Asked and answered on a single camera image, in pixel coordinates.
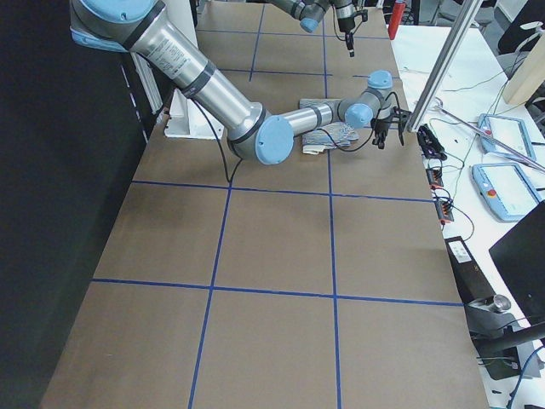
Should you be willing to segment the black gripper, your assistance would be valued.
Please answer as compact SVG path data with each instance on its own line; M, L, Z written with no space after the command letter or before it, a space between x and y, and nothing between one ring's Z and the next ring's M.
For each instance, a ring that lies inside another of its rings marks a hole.
M340 32L344 35L350 57L355 56L353 34L357 31L356 19L361 23L367 21L367 10L364 1L359 0L335 0L335 15Z
M385 147L385 140L387 138L388 131L392 124L395 124L398 129L398 136L401 146L404 146L404 129L410 118L411 111L401 109L399 107L393 107L389 111L389 115L385 118L378 118L371 120L371 128L373 130L372 144L379 149Z

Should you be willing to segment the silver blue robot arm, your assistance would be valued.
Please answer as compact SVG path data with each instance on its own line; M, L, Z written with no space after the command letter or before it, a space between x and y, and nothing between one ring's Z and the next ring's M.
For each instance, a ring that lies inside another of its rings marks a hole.
M296 136L335 122L354 129L371 125L374 145L383 148L389 125L402 130L410 115L385 70L371 73L356 98L272 115L261 103L249 101L171 21L163 1L72 1L70 15L75 43L144 57L226 128L227 145L241 159L279 164L289 157Z
M312 33L318 27L327 14L332 9L334 17L334 30L339 29L343 34L340 37L336 33L338 40L344 42L347 47L349 56L355 56L353 36L358 30L356 19L361 18L360 23L363 24L368 20L368 11L364 8L364 1L353 0L272 0L267 1L271 5L283 10L292 18L299 21L300 27L308 33Z

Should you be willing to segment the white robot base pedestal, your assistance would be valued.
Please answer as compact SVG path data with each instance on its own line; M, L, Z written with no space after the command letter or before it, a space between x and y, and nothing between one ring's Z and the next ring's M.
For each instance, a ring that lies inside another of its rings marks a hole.
M169 138L214 140L222 137L224 126L208 111L201 113L196 104L175 89L168 110L164 134Z

